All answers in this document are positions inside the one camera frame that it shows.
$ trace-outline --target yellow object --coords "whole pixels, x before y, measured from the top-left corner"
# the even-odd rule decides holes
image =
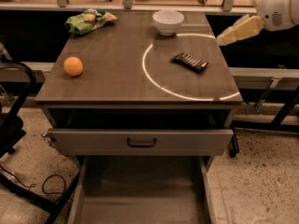
[[[78,57],[69,57],[64,61],[64,70],[69,76],[77,77],[83,71],[82,61]]]
[[[239,40],[258,35],[263,29],[263,20],[259,16],[245,15],[230,26],[216,40],[218,45],[225,46]]]

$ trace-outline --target table top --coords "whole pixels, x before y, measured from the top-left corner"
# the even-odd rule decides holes
[[[84,36],[71,35],[36,97],[38,105],[240,104],[241,95],[206,20],[182,12],[176,35],[156,30],[151,11],[112,11],[118,17]],[[209,62],[195,74],[170,59],[187,52]],[[71,77],[64,60],[77,56],[83,73]]]

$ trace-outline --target orange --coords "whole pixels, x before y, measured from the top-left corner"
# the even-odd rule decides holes
[[[78,57],[69,57],[64,61],[64,70],[71,77],[77,77],[81,75],[83,71],[83,64]]]

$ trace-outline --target floor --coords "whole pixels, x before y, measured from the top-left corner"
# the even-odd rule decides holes
[[[256,115],[252,105],[244,105],[236,118],[271,120],[278,110],[279,105],[266,105],[262,114]],[[284,122],[298,125],[298,113],[297,106]],[[0,164],[25,185],[35,184],[31,191],[55,200],[59,194],[42,191],[46,178],[60,175],[68,185],[78,167],[71,157],[59,154],[44,141],[42,134],[50,124],[39,108],[26,106],[20,115],[27,134],[15,146],[15,154],[6,155]],[[216,157],[207,174],[217,224],[299,223],[299,136],[237,130],[237,140],[240,153],[234,159],[228,151]],[[61,192],[64,182],[55,176],[44,188],[46,192]],[[45,222],[46,212],[1,187],[0,195],[0,223]],[[67,223],[71,205],[70,200],[55,224]]]

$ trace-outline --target white bowl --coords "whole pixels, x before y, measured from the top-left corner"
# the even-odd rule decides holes
[[[174,10],[157,11],[152,18],[157,30],[162,35],[173,35],[184,21],[184,15]]]

